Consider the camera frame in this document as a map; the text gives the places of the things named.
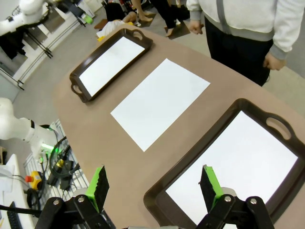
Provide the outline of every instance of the hand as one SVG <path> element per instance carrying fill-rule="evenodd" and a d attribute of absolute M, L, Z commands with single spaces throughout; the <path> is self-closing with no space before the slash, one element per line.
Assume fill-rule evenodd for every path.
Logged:
<path fill-rule="evenodd" d="M 200 21 L 194 20 L 191 20 L 188 26 L 189 30 L 195 34 L 202 34 L 202 27 L 203 25 Z"/>
<path fill-rule="evenodd" d="M 271 70 L 281 70 L 286 65 L 286 60 L 279 60 L 275 58 L 270 52 L 265 56 L 264 68 L 269 68 Z"/>

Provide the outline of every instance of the white hoodie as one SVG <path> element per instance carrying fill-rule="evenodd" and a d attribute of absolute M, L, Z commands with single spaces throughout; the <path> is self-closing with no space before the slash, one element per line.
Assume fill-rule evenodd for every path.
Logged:
<path fill-rule="evenodd" d="M 273 39 L 270 52 L 283 60 L 299 36 L 305 0 L 187 0 L 191 20 L 201 12 L 221 31 L 257 41 Z"/>

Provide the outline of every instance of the dark brown serving tray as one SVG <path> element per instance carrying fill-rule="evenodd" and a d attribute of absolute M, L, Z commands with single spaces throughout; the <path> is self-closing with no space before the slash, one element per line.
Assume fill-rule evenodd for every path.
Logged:
<path fill-rule="evenodd" d="M 273 223 L 279 219 L 293 198 L 297 195 L 305 181 L 305 145 L 296 137 L 290 124 L 282 117 L 273 113 L 267 113 L 246 99 L 238 99 L 213 127 L 190 149 L 190 151 L 145 193 L 144 204 L 160 226 L 177 225 L 180 228 L 196 228 L 193 221 L 178 207 L 165 191 L 205 152 L 240 111 L 243 111 L 254 119 L 264 129 L 275 136 L 283 145 L 290 149 L 291 152 L 298 156 L 296 163 L 287 177 L 266 203 Z M 268 126 L 266 124 L 268 118 L 273 118 L 282 123 L 290 132 L 291 137 L 288 140 L 285 140 L 277 129 Z"/>
<path fill-rule="evenodd" d="M 125 37 L 132 42 L 142 46 L 144 48 L 137 57 L 135 57 L 131 62 L 129 62 L 123 69 L 121 69 L 111 80 L 107 82 L 94 96 L 91 96 L 87 91 L 86 87 L 80 80 L 80 75 L 96 61 L 102 54 L 104 54 L 111 46 L 113 46 L 121 37 Z M 117 31 L 111 38 L 100 45 L 86 60 L 84 60 L 71 74 L 71 89 L 76 93 L 83 103 L 87 103 L 95 99 L 103 90 L 105 90 L 122 72 L 124 72 L 129 66 L 131 66 L 136 60 L 143 56 L 152 46 L 153 41 L 150 38 L 144 36 L 140 30 L 129 30 L 121 29 Z"/>

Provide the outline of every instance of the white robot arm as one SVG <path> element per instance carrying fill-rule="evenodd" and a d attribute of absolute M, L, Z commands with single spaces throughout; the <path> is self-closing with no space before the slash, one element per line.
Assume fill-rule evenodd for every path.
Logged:
<path fill-rule="evenodd" d="M 14 32 L 23 25 L 38 23 L 43 19 L 42 6 L 45 0 L 20 0 L 20 14 L 11 19 L 0 21 L 0 36 Z"/>
<path fill-rule="evenodd" d="M 57 143 L 53 131 L 42 128 L 27 118 L 16 118 L 11 101 L 0 98 L 0 139 L 11 138 L 28 142 L 36 159 L 43 157 L 46 151 L 51 151 Z"/>

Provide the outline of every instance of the person in white jacket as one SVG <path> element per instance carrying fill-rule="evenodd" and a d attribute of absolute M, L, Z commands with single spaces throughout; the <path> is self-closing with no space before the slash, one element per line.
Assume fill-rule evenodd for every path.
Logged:
<path fill-rule="evenodd" d="M 259 85 L 285 66 L 299 36 L 305 0 L 187 0 L 189 30 L 202 34 L 211 57 Z"/>

